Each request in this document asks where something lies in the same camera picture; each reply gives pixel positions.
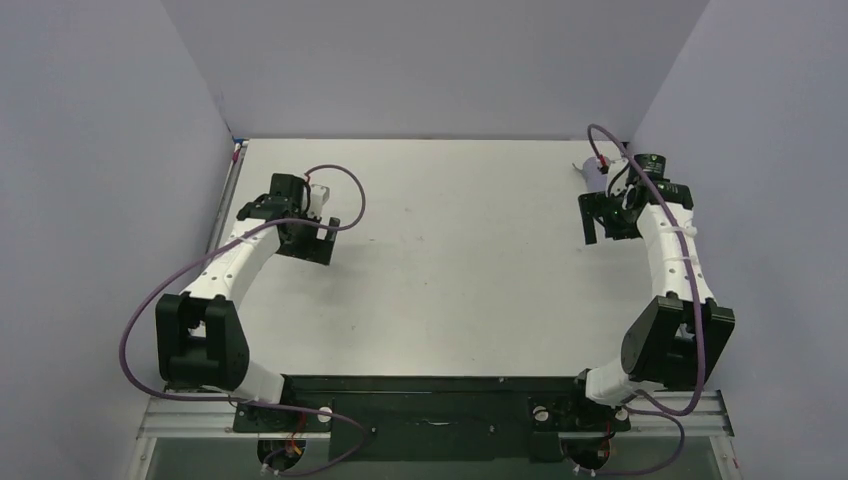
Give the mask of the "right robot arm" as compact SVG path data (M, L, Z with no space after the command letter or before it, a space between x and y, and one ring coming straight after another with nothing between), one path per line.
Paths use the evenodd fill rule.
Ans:
M587 191L578 197L584 240L598 228L611 240L641 240L651 295L624 335L618 359L586 373L588 399L619 406L641 392L703 389L735 327L732 309L718 304L697 254L694 201L688 186L665 176L666 159L638 154L578 167Z

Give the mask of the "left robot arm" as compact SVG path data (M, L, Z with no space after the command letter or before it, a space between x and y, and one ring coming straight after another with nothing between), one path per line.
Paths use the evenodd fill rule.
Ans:
M167 382L206 387L277 404L286 378L252 360L238 314L249 287L275 255L329 264L335 232L318 233L329 188L276 173L268 192L237 213L229 250L218 254L180 294L155 305L159 369Z

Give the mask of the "purple umbrella case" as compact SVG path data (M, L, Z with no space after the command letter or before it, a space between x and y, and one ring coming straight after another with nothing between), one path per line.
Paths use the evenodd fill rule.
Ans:
M601 192L606 189L607 175L601 171L600 162L594 158L587 158L582 163L573 163L572 167L583 179L587 192Z

